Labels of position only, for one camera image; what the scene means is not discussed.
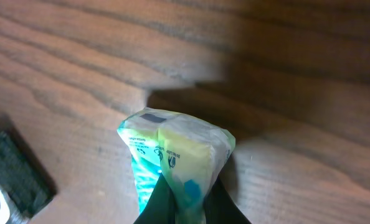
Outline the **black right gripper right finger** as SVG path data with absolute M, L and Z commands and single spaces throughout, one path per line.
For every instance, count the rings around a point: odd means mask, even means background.
M 207 224 L 251 224 L 239 210 L 218 178 L 204 199 Z

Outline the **dark green scrub pad pack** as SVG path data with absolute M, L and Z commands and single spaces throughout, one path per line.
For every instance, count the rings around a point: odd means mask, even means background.
M 0 132 L 0 224 L 28 223 L 56 195 L 19 146 L 9 133 Z

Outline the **small teal tissue pack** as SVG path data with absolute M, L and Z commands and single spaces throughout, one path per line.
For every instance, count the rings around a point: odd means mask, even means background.
M 121 122 L 132 155 L 139 210 L 162 175 L 174 193 L 179 223 L 205 223 L 203 200 L 235 148 L 235 137 L 194 116 L 144 108 Z

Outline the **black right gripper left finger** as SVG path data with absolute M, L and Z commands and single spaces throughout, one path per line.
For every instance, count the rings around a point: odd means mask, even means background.
M 175 224 L 176 201 L 166 179 L 161 174 L 151 197 L 134 224 Z

